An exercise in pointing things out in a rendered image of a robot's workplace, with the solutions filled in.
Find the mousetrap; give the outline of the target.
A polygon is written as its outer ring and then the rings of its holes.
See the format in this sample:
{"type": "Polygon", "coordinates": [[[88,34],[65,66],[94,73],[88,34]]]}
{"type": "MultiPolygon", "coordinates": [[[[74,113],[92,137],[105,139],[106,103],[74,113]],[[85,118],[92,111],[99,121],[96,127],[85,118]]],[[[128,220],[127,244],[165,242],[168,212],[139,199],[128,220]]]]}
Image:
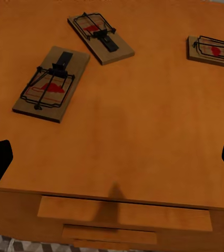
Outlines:
{"type": "Polygon", "coordinates": [[[53,46],[12,110],[61,123],[91,54],[53,46]]]}
{"type": "Polygon", "coordinates": [[[101,13],[84,12],[67,21],[102,66],[135,55],[101,13]]]}
{"type": "Polygon", "coordinates": [[[195,37],[187,38],[188,60],[224,67],[224,41],[195,37]]]}

